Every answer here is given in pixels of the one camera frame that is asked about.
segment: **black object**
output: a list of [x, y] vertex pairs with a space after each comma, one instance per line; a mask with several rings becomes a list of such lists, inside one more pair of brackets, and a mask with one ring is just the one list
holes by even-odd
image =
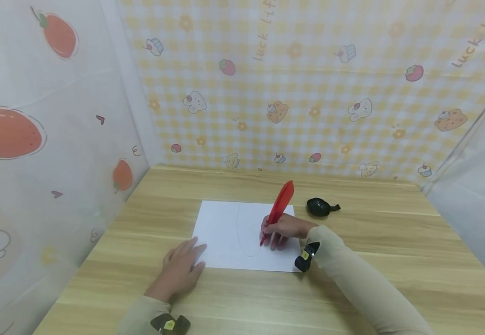
[[182, 315], [179, 315], [179, 318], [175, 322], [175, 327], [174, 327], [174, 332], [177, 335], [186, 335], [188, 330], [190, 329], [190, 321], [183, 317]]
[[150, 324], [159, 333], [166, 335], [186, 335], [190, 329], [190, 321], [187, 318], [179, 315], [179, 318], [175, 320], [168, 313], [155, 317]]
[[321, 198], [312, 198], [308, 200], [307, 204], [309, 214], [319, 217], [328, 216], [330, 212], [339, 211], [341, 209], [339, 204], [332, 207], [328, 202]]
[[311, 260], [315, 257], [317, 250], [320, 247], [320, 242], [313, 242], [306, 244], [304, 251], [302, 251], [302, 256], [296, 257], [294, 261], [294, 266], [297, 267], [300, 271], [306, 272], [309, 270], [311, 266]]

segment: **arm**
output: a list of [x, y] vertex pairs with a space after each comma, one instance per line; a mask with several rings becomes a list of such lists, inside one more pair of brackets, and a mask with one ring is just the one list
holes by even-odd
[[283, 214], [278, 223], [263, 219], [261, 231], [281, 250], [289, 237], [320, 242], [315, 261], [330, 276], [352, 305], [381, 335], [432, 335], [429, 325], [413, 305], [380, 272], [364, 261], [326, 226]]
[[160, 300], [141, 296], [134, 301], [118, 326], [118, 335], [158, 334], [150, 324], [155, 317], [169, 313], [170, 304]]
[[197, 240], [193, 237], [166, 254], [162, 260], [162, 271], [127, 311], [118, 326], [118, 335], [158, 334], [151, 326], [151, 320], [169, 314], [169, 300], [176, 294], [192, 290], [206, 267], [203, 261], [195, 267], [193, 265], [207, 247], [206, 244], [194, 247]]

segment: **hand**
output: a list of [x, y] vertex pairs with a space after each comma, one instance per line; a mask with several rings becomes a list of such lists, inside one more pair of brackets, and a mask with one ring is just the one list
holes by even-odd
[[316, 226], [315, 223], [295, 218], [285, 213], [279, 218], [277, 223], [268, 225], [267, 215], [264, 217], [263, 223], [261, 223], [261, 233], [266, 236], [263, 244], [264, 246], [268, 246], [271, 234], [274, 233], [270, 249], [276, 250], [278, 248], [278, 250], [282, 250], [289, 237], [305, 239], [308, 236], [309, 230]]
[[174, 294], [189, 292], [196, 286], [206, 262], [202, 261], [195, 267], [193, 264], [207, 248], [207, 244], [194, 247], [197, 240], [197, 237], [193, 237], [168, 251], [162, 260], [160, 275], [145, 291], [145, 296], [168, 302]]

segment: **white paper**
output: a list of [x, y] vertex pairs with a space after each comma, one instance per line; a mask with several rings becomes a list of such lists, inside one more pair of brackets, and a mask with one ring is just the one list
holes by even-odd
[[[198, 261], [208, 268], [299, 272], [294, 266], [301, 253], [298, 239], [289, 239], [281, 251], [259, 246], [261, 222], [271, 209], [272, 204], [202, 201], [193, 236], [207, 249]], [[294, 216], [292, 205], [285, 213]]]

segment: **long sleeve shirt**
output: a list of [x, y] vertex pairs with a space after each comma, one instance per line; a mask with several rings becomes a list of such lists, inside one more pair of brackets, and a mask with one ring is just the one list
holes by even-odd
[[[379, 335], [432, 335], [425, 319], [380, 272], [345, 246], [326, 226], [309, 230], [308, 243], [320, 242], [314, 261], [337, 284]], [[150, 335], [150, 321], [169, 313], [169, 304], [141, 296], [120, 322], [119, 335]]]

